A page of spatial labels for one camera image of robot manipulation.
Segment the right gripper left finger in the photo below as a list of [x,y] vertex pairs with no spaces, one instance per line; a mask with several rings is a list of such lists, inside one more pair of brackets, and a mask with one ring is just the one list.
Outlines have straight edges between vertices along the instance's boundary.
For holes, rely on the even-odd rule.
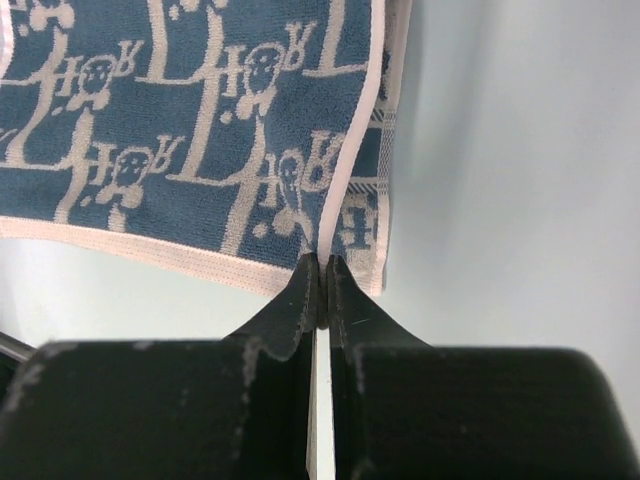
[[319,265],[220,340],[55,342],[1,406],[5,479],[304,479]]

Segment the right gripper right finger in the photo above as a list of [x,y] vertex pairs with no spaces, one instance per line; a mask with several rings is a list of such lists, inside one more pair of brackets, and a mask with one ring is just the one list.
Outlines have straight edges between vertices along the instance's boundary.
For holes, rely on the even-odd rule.
[[340,479],[635,479],[610,385],[571,349],[420,340],[327,266]]

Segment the white blue patterned towel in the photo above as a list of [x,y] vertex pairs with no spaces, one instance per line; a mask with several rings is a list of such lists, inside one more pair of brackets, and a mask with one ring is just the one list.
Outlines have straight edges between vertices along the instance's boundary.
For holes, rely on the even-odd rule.
[[1,235],[378,295],[408,1],[5,1]]

